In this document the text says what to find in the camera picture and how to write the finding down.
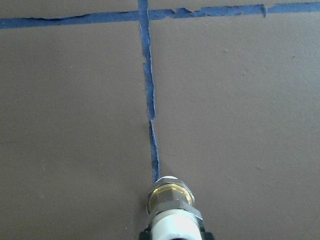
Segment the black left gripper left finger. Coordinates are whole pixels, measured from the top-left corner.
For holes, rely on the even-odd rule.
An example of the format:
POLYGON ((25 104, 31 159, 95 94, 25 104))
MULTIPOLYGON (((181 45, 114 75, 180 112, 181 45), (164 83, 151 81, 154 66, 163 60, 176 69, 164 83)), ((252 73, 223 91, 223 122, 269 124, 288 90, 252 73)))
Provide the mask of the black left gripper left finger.
POLYGON ((141 231, 139 233, 139 240, 152 240, 152 234, 150 231, 141 231))

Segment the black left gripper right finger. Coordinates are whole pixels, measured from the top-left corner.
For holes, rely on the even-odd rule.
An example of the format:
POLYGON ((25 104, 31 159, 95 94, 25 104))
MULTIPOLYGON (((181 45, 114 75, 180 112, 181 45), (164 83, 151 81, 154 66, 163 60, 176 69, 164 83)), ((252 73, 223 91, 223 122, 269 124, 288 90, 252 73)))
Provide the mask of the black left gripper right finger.
POLYGON ((215 240, 215 237, 211 232, 203 231, 202 240, 215 240))

